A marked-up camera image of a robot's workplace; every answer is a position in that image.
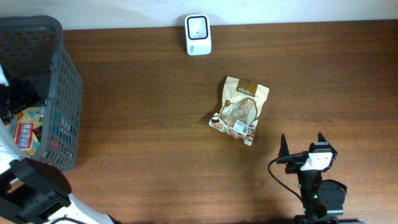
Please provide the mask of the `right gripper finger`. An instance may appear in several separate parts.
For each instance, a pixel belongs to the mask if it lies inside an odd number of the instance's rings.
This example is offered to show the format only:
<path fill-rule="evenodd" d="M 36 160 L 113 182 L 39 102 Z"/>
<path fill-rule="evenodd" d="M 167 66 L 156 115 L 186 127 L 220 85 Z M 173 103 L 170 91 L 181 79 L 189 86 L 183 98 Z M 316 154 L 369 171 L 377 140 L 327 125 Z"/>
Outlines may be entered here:
<path fill-rule="evenodd" d="M 281 139 L 280 139 L 280 149 L 279 149 L 279 154 L 278 154 L 278 159 L 282 158 L 282 157 L 286 157 L 289 156 L 289 148 L 287 145 L 287 141 L 285 138 L 285 134 L 281 135 Z"/>
<path fill-rule="evenodd" d="M 328 142 L 322 133 L 318 133 L 318 142 Z"/>

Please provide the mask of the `beige PanTree snack pouch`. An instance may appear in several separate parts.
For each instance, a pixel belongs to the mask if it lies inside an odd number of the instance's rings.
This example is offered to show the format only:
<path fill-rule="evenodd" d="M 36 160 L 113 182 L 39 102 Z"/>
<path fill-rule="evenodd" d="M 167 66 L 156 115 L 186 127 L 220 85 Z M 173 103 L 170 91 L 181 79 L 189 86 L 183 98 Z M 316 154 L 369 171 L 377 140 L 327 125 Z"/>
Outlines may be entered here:
<path fill-rule="evenodd" d="M 211 117 L 209 126 L 250 146 L 268 95 L 269 88 L 266 86 L 227 77 L 223 85 L 221 109 Z"/>

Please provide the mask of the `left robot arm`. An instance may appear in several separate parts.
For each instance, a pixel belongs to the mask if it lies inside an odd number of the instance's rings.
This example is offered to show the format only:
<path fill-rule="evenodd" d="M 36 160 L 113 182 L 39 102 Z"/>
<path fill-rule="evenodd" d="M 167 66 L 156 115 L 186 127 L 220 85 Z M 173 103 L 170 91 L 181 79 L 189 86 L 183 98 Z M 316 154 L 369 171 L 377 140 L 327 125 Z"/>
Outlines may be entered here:
<path fill-rule="evenodd" d="M 107 223 L 120 221 L 99 213 L 72 194 L 55 167 L 27 157 L 1 122 L 1 217 L 13 223 Z"/>

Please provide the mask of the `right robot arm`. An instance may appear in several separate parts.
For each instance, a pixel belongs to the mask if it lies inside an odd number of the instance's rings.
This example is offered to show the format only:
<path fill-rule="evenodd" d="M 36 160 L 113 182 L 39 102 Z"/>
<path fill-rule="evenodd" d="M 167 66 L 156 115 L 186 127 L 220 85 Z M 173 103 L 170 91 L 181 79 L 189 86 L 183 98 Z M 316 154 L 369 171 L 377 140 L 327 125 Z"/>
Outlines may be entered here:
<path fill-rule="evenodd" d="M 332 168 L 338 155 L 334 147 L 318 133 L 318 141 L 309 150 L 291 154 L 284 135 L 281 136 L 277 164 L 285 164 L 286 174 L 296 174 L 300 194 L 296 196 L 303 205 L 303 215 L 294 216 L 295 224 L 363 224 L 359 220 L 340 220 L 344 214 L 343 204 L 347 186 L 322 174 Z"/>

